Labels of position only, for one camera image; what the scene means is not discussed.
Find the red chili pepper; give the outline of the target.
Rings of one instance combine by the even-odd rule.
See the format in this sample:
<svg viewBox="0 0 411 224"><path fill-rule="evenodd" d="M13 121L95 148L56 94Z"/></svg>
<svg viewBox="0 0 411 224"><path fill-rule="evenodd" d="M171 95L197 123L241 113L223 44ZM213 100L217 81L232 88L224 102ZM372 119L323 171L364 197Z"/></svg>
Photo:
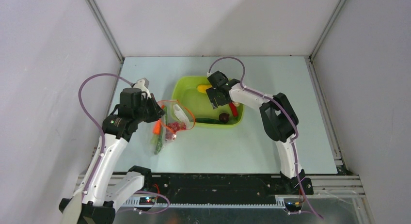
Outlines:
<svg viewBox="0 0 411 224"><path fill-rule="evenodd" d="M237 107L234 105L233 102L230 102L228 105L229 105L229 107L230 107L230 110L231 110L231 112L232 112L233 117L234 117L234 118L237 118L237 117L238 117Z"/></svg>

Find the orange carrot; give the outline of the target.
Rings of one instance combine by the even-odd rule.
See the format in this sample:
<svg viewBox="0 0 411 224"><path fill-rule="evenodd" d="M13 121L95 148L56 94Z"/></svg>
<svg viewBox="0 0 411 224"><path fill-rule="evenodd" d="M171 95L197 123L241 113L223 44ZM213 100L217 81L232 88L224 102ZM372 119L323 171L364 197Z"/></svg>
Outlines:
<svg viewBox="0 0 411 224"><path fill-rule="evenodd" d="M161 119L162 119L162 117L158 121L156 121L156 123L154 125L153 134L155 134L155 135L160 135L160 132L162 130Z"/></svg>

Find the clear zip bag orange zipper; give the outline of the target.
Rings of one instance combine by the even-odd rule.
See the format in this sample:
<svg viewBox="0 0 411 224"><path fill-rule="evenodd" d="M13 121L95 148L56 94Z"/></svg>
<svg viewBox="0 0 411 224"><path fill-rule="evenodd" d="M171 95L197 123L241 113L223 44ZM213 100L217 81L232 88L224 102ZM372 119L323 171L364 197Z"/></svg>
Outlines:
<svg viewBox="0 0 411 224"><path fill-rule="evenodd" d="M154 154L158 155L167 144L177 138L182 131L192 129L195 124L193 113L178 100L161 100L158 102L164 115L154 124L151 144Z"/></svg>

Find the red grape bunch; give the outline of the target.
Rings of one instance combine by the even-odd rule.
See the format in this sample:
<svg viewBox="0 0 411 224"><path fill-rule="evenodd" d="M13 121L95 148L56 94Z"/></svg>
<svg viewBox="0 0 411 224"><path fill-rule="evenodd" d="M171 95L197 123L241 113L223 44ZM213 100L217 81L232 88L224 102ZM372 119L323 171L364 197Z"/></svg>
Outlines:
<svg viewBox="0 0 411 224"><path fill-rule="evenodd" d="M168 123L165 129L165 139L167 141L171 141L176 138L177 132L186 130L187 126L185 123L182 122L172 122Z"/></svg>

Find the long green cucumber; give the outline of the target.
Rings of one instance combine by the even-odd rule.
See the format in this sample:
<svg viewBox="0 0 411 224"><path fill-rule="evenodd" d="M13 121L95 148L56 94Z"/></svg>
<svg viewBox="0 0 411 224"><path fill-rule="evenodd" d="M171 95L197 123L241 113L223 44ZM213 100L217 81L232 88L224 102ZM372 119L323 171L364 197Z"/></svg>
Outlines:
<svg viewBox="0 0 411 224"><path fill-rule="evenodd" d="M163 139L165 138L165 126L168 124L168 113L167 113L167 107L165 105L162 105L161 108L164 110L164 116L161 119L161 124L162 124L162 130L160 132L160 135L155 135L153 134L153 139L152 139L152 144L155 146L154 154L158 155L160 151L163 149Z"/></svg>

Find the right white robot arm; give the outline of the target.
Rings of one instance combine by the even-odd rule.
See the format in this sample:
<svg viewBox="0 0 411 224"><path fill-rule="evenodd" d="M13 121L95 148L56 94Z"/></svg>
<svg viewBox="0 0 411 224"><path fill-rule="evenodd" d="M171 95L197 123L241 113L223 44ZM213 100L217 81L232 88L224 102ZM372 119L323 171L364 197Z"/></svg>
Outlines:
<svg viewBox="0 0 411 224"><path fill-rule="evenodd" d="M260 112L264 131L276 143L279 152L280 172L285 176L282 188L288 194L296 193L301 188L298 176L302 171L295 146L295 140L299 136L299 120L287 96L283 93L264 94L237 79L229 80L220 71L208 72L207 80L211 88L206 89L206 94L212 108L236 102Z"/></svg>

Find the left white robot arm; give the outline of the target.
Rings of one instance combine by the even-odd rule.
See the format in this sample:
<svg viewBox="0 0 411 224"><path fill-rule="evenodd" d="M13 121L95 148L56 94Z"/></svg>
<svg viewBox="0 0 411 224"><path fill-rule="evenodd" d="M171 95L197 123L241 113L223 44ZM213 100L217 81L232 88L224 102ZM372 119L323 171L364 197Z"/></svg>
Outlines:
<svg viewBox="0 0 411 224"><path fill-rule="evenodd" d="M112 188L109 181L138 125L155 122L163 115L164 110L147 88L125 88L120 93L119 104L103 121L97 152L79 191L60 202L63 224L111 224L118 209L132 194L152 190L151 170L140 166L131 167Z"/></svg>

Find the yellow corn cob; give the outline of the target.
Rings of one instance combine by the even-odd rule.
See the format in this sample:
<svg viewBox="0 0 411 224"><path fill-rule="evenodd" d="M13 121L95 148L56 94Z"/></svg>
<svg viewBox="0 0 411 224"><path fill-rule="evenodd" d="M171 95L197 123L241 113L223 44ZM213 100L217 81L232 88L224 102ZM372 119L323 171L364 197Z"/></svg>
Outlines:
<svg viewBox="0 0 411 224"><path fill-rule="evenodd" d="M207 89L210 88L212 88L211 84L199 84L196 89L199 93L206 94Z"/></svg>

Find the dark red small fruit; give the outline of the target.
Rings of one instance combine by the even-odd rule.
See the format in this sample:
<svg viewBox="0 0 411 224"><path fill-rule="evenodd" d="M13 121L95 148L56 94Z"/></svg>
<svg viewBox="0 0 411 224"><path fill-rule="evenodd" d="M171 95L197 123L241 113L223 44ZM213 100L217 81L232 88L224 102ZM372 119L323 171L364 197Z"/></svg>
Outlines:
<svg viewBox="0 0 411 224"><path fill-rule="evenodd" d="M221 121L222 123L228 123L230 118L230 115L228 113L221 113L219 115L219 121Z"/></svg>

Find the short dark green cucumber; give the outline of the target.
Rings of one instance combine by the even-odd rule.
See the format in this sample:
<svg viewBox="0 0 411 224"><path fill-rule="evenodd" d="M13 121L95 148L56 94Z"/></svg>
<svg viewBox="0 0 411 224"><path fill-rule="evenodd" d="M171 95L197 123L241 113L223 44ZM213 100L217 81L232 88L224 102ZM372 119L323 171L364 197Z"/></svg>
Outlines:
<svg viewBox="0 0 411 224"><path fill-rule="evenodd" d="M216 119L212 119L212 118L196 118L195 119L196 123L203 123L203 124L212 124L212 125L224 125L225 123L220 121L220 120L216 120Z"/></svg>

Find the lime green plastic basin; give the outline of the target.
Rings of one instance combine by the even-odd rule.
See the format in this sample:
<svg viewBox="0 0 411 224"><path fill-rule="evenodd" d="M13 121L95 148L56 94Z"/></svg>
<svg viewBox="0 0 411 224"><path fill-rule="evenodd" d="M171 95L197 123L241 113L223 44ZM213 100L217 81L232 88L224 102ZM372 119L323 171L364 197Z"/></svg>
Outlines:
<svg viewBox="0 0 411 224"><path fill-rule="evenodd" d="M206 76L184 76L181 77L175 84L172 93L172 99L178 100L183 106L188 108L194 115L194 118L212 118L219 119L221 113L230 115L228 123L224 125L212 125L196 123L196 127L204 128L233 128L238 126L243 120L244 105L237 107L238 117L234 118L228 104L213 109L208 99L207 94L202 94L197 91L199 84L209 84Z"/></svg>

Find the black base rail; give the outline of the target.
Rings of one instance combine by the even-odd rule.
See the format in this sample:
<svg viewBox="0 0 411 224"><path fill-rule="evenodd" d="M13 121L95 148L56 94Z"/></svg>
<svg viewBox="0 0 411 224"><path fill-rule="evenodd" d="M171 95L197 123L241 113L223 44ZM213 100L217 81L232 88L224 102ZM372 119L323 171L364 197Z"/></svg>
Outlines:
<svg viewBox="0 0 411 224"><path fill-rule="evenodd" d="M281 195L314 193L311 179L281 174L178 174L154 173L142 190L159 192L172 205L275 205Z"/></svg>

